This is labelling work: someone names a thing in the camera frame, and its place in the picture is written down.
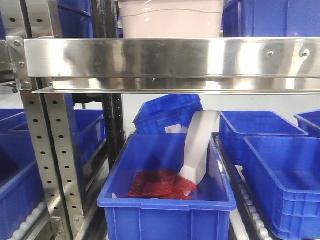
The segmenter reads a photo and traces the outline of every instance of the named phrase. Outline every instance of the red frozen food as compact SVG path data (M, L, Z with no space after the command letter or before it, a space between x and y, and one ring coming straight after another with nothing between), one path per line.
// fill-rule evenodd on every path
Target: red frozen food
M133 198L191 200L197 185L169 169L138 172L128 193Z

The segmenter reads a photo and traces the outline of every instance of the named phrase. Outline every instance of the pink plastic container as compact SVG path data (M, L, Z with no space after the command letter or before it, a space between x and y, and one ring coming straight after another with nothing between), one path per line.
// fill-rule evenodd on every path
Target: pink plastic container
M119 0L126 39L218 38L223 0Z

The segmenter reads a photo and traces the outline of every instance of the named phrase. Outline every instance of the white wall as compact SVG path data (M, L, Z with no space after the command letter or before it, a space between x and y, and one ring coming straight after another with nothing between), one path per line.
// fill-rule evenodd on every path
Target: white wall
M142 103L161 97L159 94L124 94L123 111L126 134L135 131L135 119ZM200 95L204 110L270 110L297 124L294 114L320 109L319 96L303 95ZM88 109L102 109L101 103L92 102ZM22 108L19 93L10 87L0 87L0 108Z

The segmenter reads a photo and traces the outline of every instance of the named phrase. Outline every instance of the bolt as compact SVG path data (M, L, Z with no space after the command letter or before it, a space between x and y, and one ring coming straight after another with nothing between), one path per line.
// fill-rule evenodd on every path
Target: bolt
M17 47L21 47L21 42L18 40L14 40L14 45L16 45Z
M275 55L273 51L268 51L268 57L272 57L273 55Z
M24 68L26 66L26 64L24 61L20 61L19 66L20 66L20 68Z
M30 82L25 81L25 82L22 83L21 88L23 90L28 90L30 88L30 85L31 85Z
M303 52L302 52L302 57L307 57L309 55L310 51L309 49L305 49Z

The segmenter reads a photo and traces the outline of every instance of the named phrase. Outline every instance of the blue storage bin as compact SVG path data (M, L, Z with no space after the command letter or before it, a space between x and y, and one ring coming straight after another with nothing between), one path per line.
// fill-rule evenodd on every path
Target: blue storage bin
M243 175L280 239L320 238L320 139L246 137Z
M62 8L91 16L90 0L58 0L58 5Z
M0 109L0 134L6 134L10 129L26 121L23 109Z
M224 37L320 37L320 0L233 0Z
M140 134L165 134L166 127L189 127L196 111L202 111L196 94L169 94L145 102L133 123Z
M185 134L129 137L98 198L110 240L228 239L236 201L212 139L206 175L193 200L127 197L137 172L168 168L179 173L185 142Z
M43 197L31 138L0 135L0 240L11 238Z
M223 111L221 143L235 165L243 165L244 137L307 137L308 133L273 111Z
M0 12L0 40L6 40L6 30Z
M106 139L103 111L75 110L74 112L77 126L75 135L79 141L82 163L85 164ZM9 133L14 135L30 134L26 122L16 125Z
M296 114L294 117L299 128L309 133L309 137L320 138L320 110Z

